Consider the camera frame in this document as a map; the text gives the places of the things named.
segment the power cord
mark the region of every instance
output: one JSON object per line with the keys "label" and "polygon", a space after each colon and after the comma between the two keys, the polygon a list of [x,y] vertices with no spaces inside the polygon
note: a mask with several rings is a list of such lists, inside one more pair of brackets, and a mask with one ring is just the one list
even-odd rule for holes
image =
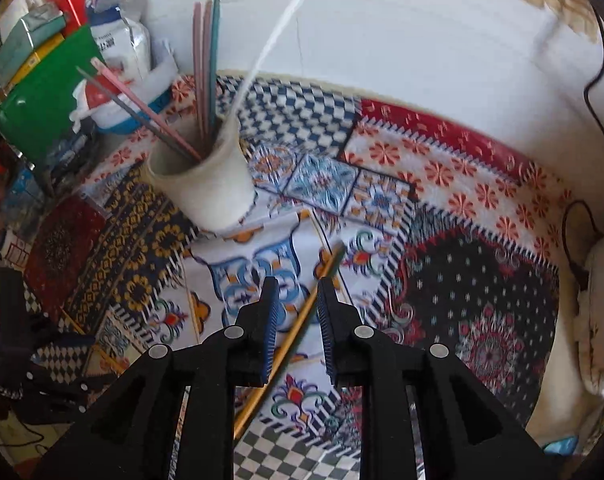
{"label": "power cord", "polygon": [[0,447],[24,447],[24,446],[31,446],[32,444],[39,444],[44,440],[44,435],[42,435],[41,433],[38,433],[35,430],[32,430],[31,428],[29,428],[26,424],[24,424],[16,415],[15,416],[16,420],[22,425],[22,427],[28,431],[29,433],[32,433],[34,435],[38,436],[37,440],[32,440],[31,442],[25,442],[23,444],[0,444]]}
{"label": "power cord", "polygon": [[[597,25],[599,26],[599,33],[602,37],[602,45],[604,46],[604,23],[602,22],[601,16],[595,10],[595,8],[593,8],[593,12],[595,13],[595,18],[597,19]],[[599,129],[602,131],[602,134],[604,136],[604,125],[602,124],[602,121],[599,120],[599,117],[595,113],[595,110],[593,110],[593,107],[590,103],[590,91],[603,78],[604,78],[604,59],[602,61],[602,67],[599,70],[599,72],[597,73],[597,75],[595,76],[595,78],[584,87],[584,101],[586,102],[586,107],[588,108],[588,111],[593,116],[595,122],[597,123],[597,126],[599,126]]]}
{"label": "power cord", "polygon": [[570,252],[568,251],[568,244],[566,243],[566,220],[568,219],[568,214],[570,211],[576,206],[582,205],[586,209],[588,213],[588,217],[590,218],[590,224],[593,227],[593,231],[597,238],[601,238],[603,236],[602,232],[597,228],[595,224],[595,219],[593,218],[593,212],[590,207],[586,203],[585,200],[575,200],[568,204],[566,211],[564,211],[564,216],[562,218],[562,245],[564,247],[564,252],[566,253],[566,257],[568,258],[568,266],[570,267],[570,272],[573,273],[576,282],[578,282],[579,290],[586,290],[588,288],[588,271],[585,270],[582,266],[575,263],[575,261],[570,257]]}

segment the white straw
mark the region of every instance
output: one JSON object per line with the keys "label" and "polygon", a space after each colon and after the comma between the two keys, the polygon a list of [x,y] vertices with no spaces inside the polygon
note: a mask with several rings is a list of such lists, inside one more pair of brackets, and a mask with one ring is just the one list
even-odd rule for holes
{"label": "white straw", "polygon": [[240,85],[240,88],[235,94],[235,98],[231,103],[231,109],[226,114],[226,118],[224,118],[224,123],[221,127],[222,134],[226,132],[225,126],[230,124],[229,118],[235,117],[237,115],[237,112],[240,110],[240,106],[242,106],[244,100],[246,99],[246,94],[248,94],[249,88],[253,84],[253,80],[255,79],[259,68],[262,66],[262,63],[264,63],[266,56],[269,55],[269,53],[277,43],[277,39],[280,37],[284,29],[287,28],[288,22],[291,21],[291,19],[297,12],[297,9],[302,6],[303,2],[304,0],[291,0],[288,3],[287,8],[284,9],[284,12],[282,12],[282,15],[279,17],[279,20],[277,20],[275,28],[273,28],[273,31],[271,32],[271,35],[269,36],[266,44],[264,45],[264,48],[261,50],[258,58],[253,63],[251,70],[249,70],[246,76],[244,76],[242,84]]}

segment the white wall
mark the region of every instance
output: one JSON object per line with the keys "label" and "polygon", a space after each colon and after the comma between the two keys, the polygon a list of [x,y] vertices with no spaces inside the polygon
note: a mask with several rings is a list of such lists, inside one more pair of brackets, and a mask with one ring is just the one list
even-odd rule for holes
{"label": "white wall", "polygon": [[[196,0],[150,0],[147,25],[192,70]],[[287,0],[222,0],[219,67],[245,70]],[[604,139],[582,102],[601,46],[521,0],[307,0],[265,72],[367,89],[429,108],[533,156],[604,228]],[[604,120],[604,83],[592,94]]]}

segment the patchwork tablecloth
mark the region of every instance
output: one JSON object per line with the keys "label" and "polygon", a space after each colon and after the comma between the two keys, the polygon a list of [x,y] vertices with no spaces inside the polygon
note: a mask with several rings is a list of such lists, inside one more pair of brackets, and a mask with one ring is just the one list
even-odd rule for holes
{"label": "patchwork tablecloth", "polygon": [[[193,113],[191,82],[173,86],[169,120]],[[221,112],[238,84],[220,78]],[[397,343],[447,345],[525,425],[558,310],[555,262],[570,198],[559,179],[451,121],[317,86],[258,80],[239,118],[253,207],[224,233],[193,232],[150,284],[148,304],[132,308],[122,296],[91,321],[98,341],[84,373],[122,371],[151,340],[200,343],[232,324],[268,275],[281,285],[281,338],[341,240],[341,300]],[[106,205],[126,183],[123,168],[152,142],[143,129],[130,136],[82,192]],[[357,478],[360,430],[361,392],[331,386],[313,323],[237,447],[235,474]]]}

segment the red patterned border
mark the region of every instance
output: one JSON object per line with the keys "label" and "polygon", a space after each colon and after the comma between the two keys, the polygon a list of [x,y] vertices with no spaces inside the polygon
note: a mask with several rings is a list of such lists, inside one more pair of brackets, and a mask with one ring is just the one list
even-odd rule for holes
{"label": "red patterned border", "polygon": [[465,126],[437,117],[391,105],[372,99],[362,99],[362,115],[365,120],[384,121],[438,142],[452,151],[459,152],[501,171],[518,184],[527,180],[532,160],[501,142],[470,130]]}

